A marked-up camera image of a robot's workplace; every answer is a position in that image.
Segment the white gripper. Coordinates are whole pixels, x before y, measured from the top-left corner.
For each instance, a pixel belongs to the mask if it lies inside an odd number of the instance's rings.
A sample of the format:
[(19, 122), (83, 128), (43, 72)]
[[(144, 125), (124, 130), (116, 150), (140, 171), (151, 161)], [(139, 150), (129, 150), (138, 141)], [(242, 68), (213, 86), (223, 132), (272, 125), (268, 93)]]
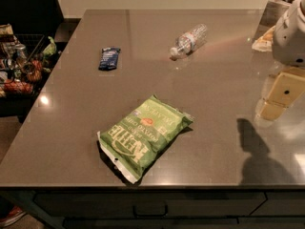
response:
[(258, 116), (278, 119), (305, 93), (305, 0), (294, 0), (274, 27), (273, 57), (289, 67), (271, 75), (258, 101)]

